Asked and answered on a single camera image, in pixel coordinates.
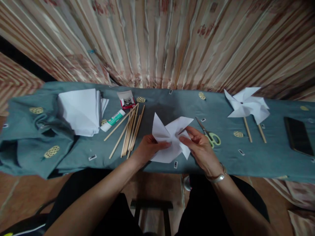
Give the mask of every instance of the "bracelet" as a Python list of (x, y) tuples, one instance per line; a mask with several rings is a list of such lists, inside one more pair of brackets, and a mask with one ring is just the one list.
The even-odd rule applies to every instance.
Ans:
[[(226, 173), (226, 168), (225, 168), (225, 166), (220, 162), (220, 164), (221, 164), (221, 166), (222, 166), (222, 168), (223, 168), (223, 174), (224, 175), (226, 175), (227, 173)], [(211, 183), (218, 183), (218, 182), (220, 182), (221, 180), (223, 180), (224, 179), (224, 175), (223, 174), (220, 174), (218, 177), (216, 177), (215, 179), (210, 179), (208, 176), (206, 176), (206, 178), (207, 178), (207, 180), (209, 180)]]

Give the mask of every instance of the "small box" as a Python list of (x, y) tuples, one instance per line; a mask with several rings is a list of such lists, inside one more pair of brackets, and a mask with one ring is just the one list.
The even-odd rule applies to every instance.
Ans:
[(136, 105), (131, 90), (125, 92), (118, 92), (117, 95), (120, 99), (120, 104), (123, 110), (133, 108)]

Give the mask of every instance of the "gray-green fabric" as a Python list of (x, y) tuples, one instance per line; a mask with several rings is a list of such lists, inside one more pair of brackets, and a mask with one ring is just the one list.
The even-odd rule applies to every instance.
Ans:
[[(113, 169), (122, 163), (126, 159), (120, 158), (122, 141), (110, 160), (109, 155), (127, 120), (104, 142), (114, 127), (106, 133), (100, 130), (93, 137), (74, 136), (70, 126), (56, 117), (59, 93), (91, 88), (102, 91), (103, 97), (109, 99), (103, 116), (107, 120), (121, 109), (117, 92), (132, 90), (135, 99), (146, 99), (136, 147), (144, 135), (152, 132), (155, 112), (165, 125), (180, 116), (197, 116), (200, 120), (205, 118), (203, 125), (206, 129), (221, 138), (222, 144), (215, 146), (214, 151), (229, 174), (266, 178), (287, 176), (285, 180), (315, 183), (312, 157), (291, 150), (283, 121), (285, 116), (303, 121), (315, 150), (315, 103), (266, 99), (271, 113), (263, 121), (267, 143), (263, 142), (253, 116), (249, 116), (247, 122), (253, 139), (250, 143), (243, 119), (227, 118), (233, 109), (224, 94), (203, 92), (206, 100), (202, 100), (197, 90), (173, 90), (169, 94), (168, 89), (109, 87), (78, 82), (49, 82), (34, 95), (10, 101), (9, 126), (0, 136), (0, 170), (14, 175), (38, 174), (48, 178), (55, 168), (59, 173), (69, 173), (87, 167)], [(30, 107), (43, 107), (44, 112), (33, 114)], [(202, 131), (196, 120), (190, 125)], [(234, 136), (235, 131), (242, 132), (244, 137)], [(44, 153), (56, 145), (60, 147), (57, 154), (44, 158)], [(186, 160), (183, 154), (170, 164), (150, 162), (144, 171), (201, 173), (194, 158), (190, 155)]]

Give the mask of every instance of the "smartphone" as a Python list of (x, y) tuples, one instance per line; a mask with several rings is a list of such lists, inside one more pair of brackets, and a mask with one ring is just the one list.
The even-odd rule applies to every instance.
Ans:
[(290, 147), (295, 151), (314, 156), (305, 124), (302, 121), (290, 117), (284, 117), (284, 123), (288, 133)]

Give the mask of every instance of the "yellow oval patch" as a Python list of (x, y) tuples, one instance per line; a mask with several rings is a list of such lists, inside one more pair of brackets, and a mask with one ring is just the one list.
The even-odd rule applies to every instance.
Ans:
[(41, 114), (44, 112), (44, 109), (41, 107), (37, 107), (37, 108), (30, 108), (30, 112), (34, 113), (34, 114)]
[(287, 178), (288, 178), (288, 176), (287, 176), (287, 175), (277, 177), (277, 179), (287, 179)]
[(306, 106), (300, 106), (301, 110), (309, 110)]
[(203, 92), (200, 92), (200, 93), (199, 93), (199, 97), (200, 97), (202, 100), (205, 100), (205, 99), (206, 99), (206, 96), (203, 94)]
[(235, 137), (242, 138), (242, 137), (244, 137), (244, 134), (243, 134), (242, 132), (235, 131), (235, 132), (234, 132), (234, 136), (235, 136)]
[(49, 149), (47, 152), (45, 152), (44, 157), (45, 158), (51, 158), (54, 156), (58, 151), (60, 147), (59, 146), (53, 146), (51, 149)]
[(105, 124), (106, 122), (107, 122), (107, 120), (103, 119), (102, 122), (101, 122), (101, 126), (102, 126), (103, 124)]
[(145, 98), (144, 97), (137, 97), (137, 102), (145, 102)]

